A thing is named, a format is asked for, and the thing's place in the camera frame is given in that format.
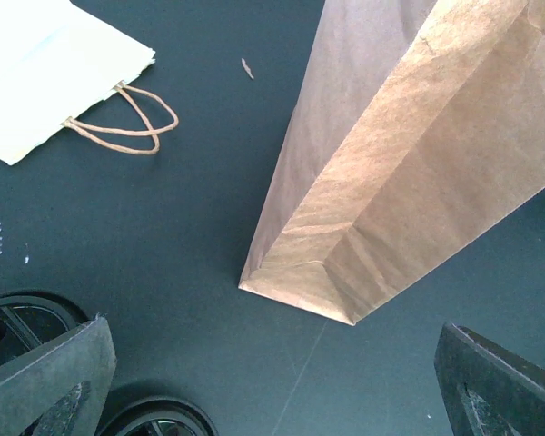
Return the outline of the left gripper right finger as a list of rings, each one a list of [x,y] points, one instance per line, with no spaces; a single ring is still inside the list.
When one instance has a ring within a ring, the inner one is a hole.
[[[434,367],[455,435],[545,435],[545,371],[473,330],[446,323]]]

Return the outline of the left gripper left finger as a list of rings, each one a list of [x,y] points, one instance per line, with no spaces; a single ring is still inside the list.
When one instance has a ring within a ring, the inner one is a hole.
[[[98,317],[0,366],[0,435],[93,435],[116,356]]]

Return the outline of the brown paper bag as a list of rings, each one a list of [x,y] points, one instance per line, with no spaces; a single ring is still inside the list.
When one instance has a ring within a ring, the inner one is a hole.
[[[239,286],[355,324],[545,188],[545,1],[328,1]]]

